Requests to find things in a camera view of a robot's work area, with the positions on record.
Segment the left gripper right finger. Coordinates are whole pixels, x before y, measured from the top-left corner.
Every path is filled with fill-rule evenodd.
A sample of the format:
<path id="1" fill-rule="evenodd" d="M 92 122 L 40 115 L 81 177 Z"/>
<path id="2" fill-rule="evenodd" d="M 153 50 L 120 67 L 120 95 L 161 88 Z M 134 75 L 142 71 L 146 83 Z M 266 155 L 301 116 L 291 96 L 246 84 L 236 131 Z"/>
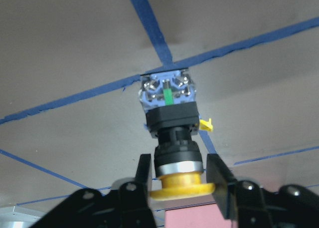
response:
<path id="1" fill-rule="evenodd" d="M 234 220 L 234 185 L 237 179 L 218 154 L 207 155 L 206 181 L 215 185 L 212 196 L 223 217 Z"/>

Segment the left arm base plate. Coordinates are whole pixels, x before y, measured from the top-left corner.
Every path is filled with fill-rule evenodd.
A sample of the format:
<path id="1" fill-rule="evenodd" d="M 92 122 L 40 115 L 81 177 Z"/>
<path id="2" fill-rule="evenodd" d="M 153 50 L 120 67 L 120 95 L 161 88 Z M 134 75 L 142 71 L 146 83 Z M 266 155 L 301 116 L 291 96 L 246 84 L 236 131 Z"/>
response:
<path id="1" fill-rule="evenodd" d="M 1 228 L 29 228 L 45 215 L 44 212 L 20 206 L 0 208 Z"/>

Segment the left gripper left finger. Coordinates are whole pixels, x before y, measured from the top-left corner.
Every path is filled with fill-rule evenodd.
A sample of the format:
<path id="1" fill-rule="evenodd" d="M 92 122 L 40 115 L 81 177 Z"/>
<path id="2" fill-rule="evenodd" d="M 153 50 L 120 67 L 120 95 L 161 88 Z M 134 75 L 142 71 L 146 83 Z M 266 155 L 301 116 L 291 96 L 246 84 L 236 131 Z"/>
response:
<path id="1" fill-rule="evenodd" d="M 135 175 L 135 183 L 137 185 L 138 200 L 145 207 L 149 206 L 152 181 L 151 154 L 141 154 Z"/>

